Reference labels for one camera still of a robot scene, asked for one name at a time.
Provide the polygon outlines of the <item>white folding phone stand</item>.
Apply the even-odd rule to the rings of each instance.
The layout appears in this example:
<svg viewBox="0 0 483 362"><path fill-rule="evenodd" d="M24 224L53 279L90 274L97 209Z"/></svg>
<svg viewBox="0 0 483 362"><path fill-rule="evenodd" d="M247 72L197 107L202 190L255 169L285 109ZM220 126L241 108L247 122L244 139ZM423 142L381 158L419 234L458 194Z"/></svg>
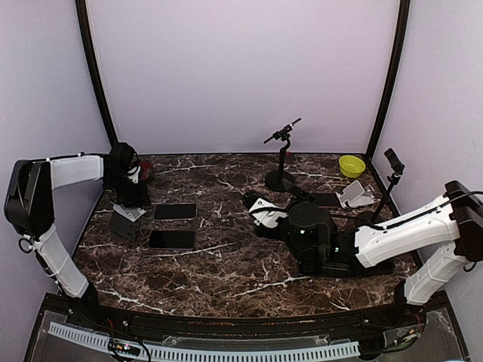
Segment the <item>white folding phone stand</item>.
<svg viewBox="0 0 483 362"><path fill-rule="evenodd" d="M136 222L140 217L146 214L146 210L142 207L125 207L121 204L113 204L113 210L125 219Z"/></svg>

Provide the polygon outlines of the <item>dark grey stand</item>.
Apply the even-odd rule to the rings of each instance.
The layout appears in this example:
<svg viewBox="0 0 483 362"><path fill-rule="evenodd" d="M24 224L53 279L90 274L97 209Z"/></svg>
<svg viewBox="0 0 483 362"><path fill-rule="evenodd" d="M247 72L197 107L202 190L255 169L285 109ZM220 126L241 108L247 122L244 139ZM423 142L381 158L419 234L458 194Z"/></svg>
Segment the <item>dark grey stand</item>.
<svg viewBox="0 0 483 362"><path fill-rule="evenodd" d="M109 227L114 234L127 241L134 241L139 225L130 221L119 213L113 213L109 221Z"/></svg>

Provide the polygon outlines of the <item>black phone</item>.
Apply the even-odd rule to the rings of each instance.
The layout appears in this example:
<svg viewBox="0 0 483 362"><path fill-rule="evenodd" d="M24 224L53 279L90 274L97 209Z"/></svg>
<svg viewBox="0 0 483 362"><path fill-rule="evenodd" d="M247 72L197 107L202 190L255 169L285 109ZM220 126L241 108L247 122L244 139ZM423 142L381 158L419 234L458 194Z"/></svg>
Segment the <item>black phone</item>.
<svg viewBox="0 0 483 362"><path fill-rule="evenodd" d="M149 236L148 247L163 250L193 250L195 232L153 230Z"/></svg>

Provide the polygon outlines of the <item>purple phone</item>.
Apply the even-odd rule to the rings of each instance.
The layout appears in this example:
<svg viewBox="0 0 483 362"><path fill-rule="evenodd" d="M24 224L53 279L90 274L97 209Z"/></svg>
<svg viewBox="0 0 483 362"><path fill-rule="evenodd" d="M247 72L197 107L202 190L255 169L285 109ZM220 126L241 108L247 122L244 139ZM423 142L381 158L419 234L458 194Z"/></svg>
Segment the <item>purple phone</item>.
<svg viewBox="0 0 483 362"><path fill-rule="evenodd" d="M157 220L194 219L197 206L194 203L185 204L157 204L153 218Z"/></svg>

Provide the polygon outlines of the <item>grey small phone stand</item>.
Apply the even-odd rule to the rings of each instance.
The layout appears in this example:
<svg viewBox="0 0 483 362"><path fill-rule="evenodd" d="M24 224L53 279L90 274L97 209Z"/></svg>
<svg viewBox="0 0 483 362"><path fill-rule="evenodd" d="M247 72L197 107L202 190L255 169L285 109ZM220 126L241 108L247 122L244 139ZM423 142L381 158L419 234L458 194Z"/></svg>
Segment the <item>grey small phone stand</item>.
<svg viewBox="0 0 483 362"><path fill-rule="evenodd" d="M335 195L342 208L365 207L372 205L375 200L372 192L365 190L358 180L350 183L341 192L336 192Z"/></svg>

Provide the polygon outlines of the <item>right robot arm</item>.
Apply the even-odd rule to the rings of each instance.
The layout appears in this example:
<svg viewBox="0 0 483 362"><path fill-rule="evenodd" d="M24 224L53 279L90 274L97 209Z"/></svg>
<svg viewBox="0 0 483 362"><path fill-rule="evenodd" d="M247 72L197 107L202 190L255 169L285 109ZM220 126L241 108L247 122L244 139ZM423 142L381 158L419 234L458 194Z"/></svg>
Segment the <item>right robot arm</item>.
<svg viewBox="0 0 483 362"><path fill-rule="evenodd" d="M445 193L402 216L376 223L364 221L340 231L334 215L300 189L286 207L248 191L243 204L261 238L286 244L307 277L355 278L392 273L393 259L437 244L439 247L414 274L395 289L396 302L385 311L392 327L414 315L415 305L431 296L460 270L470 272L482 261L482 193L462 183L445 184Z"/></svg>

